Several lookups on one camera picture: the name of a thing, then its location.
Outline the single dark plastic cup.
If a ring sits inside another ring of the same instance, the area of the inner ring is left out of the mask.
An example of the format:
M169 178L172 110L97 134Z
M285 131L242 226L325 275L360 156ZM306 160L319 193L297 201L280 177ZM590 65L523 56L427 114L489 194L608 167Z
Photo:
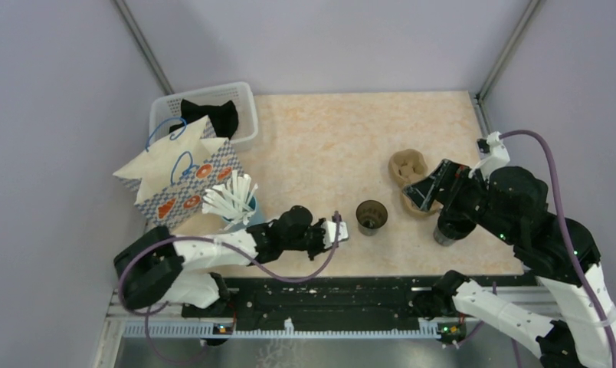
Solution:
M388 210L379 201L365 200L356 208L356 221L363 235L372 236L387 223Z

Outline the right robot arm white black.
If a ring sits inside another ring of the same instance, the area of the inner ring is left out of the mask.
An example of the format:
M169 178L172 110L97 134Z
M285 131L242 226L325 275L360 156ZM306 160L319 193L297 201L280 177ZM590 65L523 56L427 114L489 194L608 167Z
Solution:
M545 367L616 367L616 308L605 288L598 247L585 226L548 210L542 180L519 166L497 169L484 179L445 159L403 192L420 210L442 205L434 230L441 244L481 227L510 245L561 313L559 319L535 314L448 271L414 298L419 317L478 318L519 342Z

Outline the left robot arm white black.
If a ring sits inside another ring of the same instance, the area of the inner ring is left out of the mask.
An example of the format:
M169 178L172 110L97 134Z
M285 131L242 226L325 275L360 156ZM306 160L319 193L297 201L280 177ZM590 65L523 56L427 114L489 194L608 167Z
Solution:
M158 225L113 259L119 278L118 298L125 310L139 316L152 315L166 303L179 302L219 317L228 309L229 297L213 268L255 266L278 281L298 284L314 279L325 266L305 277L289 278L266 265L286 251L304 252L310 260L326 254L331 260L348 238L348 226L339 213L330 220L314 220L312 213L300 205L269 222L216 235L173 235L167 227Z

